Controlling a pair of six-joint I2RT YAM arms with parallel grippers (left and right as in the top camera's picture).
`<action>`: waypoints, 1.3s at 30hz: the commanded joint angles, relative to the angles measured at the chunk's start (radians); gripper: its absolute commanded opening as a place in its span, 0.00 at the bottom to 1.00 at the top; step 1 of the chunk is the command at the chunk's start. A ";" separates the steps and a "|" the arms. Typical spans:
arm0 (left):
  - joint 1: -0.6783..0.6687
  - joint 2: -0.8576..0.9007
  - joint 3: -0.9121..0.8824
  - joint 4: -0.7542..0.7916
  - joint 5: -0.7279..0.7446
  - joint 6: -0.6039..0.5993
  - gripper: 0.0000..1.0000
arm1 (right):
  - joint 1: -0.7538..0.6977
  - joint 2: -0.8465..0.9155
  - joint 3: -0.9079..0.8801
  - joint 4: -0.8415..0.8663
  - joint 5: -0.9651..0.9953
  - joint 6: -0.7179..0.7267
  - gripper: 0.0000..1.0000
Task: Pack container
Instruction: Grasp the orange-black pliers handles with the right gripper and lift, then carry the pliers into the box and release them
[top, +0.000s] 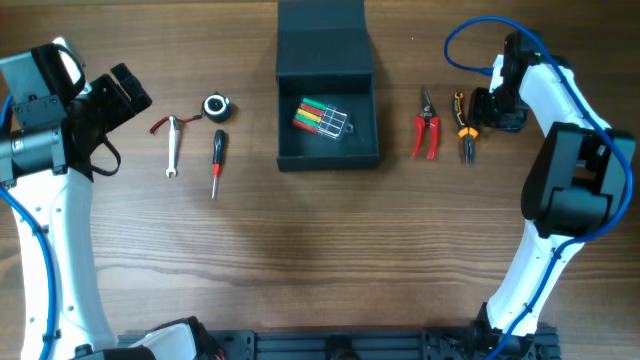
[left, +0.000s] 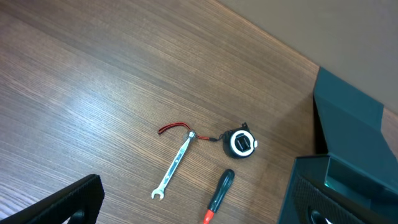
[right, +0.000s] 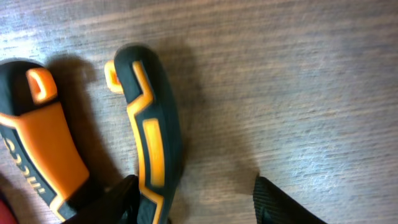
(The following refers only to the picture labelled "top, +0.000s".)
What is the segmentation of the orange black needle-nose pliers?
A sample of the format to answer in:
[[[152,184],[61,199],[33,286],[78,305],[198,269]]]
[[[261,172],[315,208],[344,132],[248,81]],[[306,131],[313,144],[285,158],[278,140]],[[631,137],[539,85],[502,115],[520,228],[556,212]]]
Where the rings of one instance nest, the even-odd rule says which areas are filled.
[[[457,126],[457,135],[462,141],[462,152],[466,165],[473,165],[475,162],[475,139],[478,131],[466,121],[464,109],[464,94],[455,92],[452,98],[453,119]]]

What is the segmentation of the silver open-end wrench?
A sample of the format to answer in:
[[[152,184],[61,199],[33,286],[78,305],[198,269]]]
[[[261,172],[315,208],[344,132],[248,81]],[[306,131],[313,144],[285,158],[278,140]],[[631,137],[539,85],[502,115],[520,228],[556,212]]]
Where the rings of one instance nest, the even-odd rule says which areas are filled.
[[[170,129],[168,134],[168,166],[165,174],[168,178],[177,176],[177,162],[180,141],[180,123],[178,119],[171,115],[168,118]]]

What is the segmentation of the red handled cutting pliers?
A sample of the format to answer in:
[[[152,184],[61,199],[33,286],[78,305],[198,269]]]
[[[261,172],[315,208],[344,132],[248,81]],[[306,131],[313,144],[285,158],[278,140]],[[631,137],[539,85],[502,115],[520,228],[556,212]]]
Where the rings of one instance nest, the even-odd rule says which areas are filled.
[[[429,147],[426,153],[427,160],[435,160],[437,156],[437,150],[439,145],[440,135],[440,118],[433,105],[431,97],[426,87],[421,88],[421,110],[414,117],[414,125],[416,128],[416,135],[414,141],[414,147],[412,151],[412,157],[416,158],[421,146],[424,142],[424,137],[429,134]]]

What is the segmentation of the black round tape measure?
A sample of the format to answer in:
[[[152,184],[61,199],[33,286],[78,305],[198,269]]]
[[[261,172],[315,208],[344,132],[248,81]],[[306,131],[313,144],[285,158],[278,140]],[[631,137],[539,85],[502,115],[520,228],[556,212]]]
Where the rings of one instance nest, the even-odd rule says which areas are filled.
[[[232,105],[227,97],[215,92],[203,101],[202,112],[210,121],[223,123],[231,117]]]

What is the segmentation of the precision screwdriver set case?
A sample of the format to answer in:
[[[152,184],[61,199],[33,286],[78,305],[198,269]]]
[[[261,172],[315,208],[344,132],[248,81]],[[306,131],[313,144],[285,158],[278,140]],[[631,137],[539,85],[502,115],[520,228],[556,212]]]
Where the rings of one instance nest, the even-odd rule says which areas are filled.
[[[301,99],[293,115],[292,125],[334,141],[355,133],[351,117],[346,111],[308,97]]]

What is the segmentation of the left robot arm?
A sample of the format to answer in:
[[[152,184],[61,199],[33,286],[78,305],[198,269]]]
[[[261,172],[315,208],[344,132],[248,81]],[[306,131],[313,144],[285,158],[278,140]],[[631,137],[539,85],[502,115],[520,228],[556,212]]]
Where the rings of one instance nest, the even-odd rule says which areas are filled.
[[[124,64],[88,81],[63,38],[1,61],[9,93],[1,110],[1,197],[21,246],[25,359],[221,359],[195,317],[162,324],[119,345],[97,284],[91,241],[92,153],[151,105]]]

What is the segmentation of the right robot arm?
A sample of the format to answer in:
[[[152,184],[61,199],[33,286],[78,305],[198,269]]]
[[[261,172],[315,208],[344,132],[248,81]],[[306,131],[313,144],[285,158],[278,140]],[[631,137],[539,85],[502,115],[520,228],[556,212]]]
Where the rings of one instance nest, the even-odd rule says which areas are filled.
[[[561,57],[546,58],[522,31],[510,33],[491,84],[474,90],[475,127],[518,132],[534,115],[545,141],[521,193],[521,243],[483,313],[492,359],[523,358],[533,348],[538,317],[554,284],[584,245],[584,236],[613,219],[628,195],[625,168],[636,141],[590,107]]]

